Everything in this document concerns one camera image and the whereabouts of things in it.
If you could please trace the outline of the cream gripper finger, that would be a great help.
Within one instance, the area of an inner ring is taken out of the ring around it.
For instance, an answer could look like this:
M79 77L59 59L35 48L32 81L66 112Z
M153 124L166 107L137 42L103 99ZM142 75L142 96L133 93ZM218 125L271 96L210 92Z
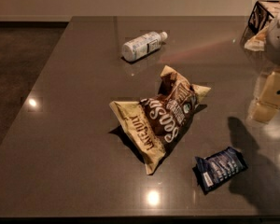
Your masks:
M280 109L280 71L273 71L268 75L259 100Z
M273 76L260 76L257 79L253 99L248 108L248 117L260 123L269 123L279 111L274 98Z

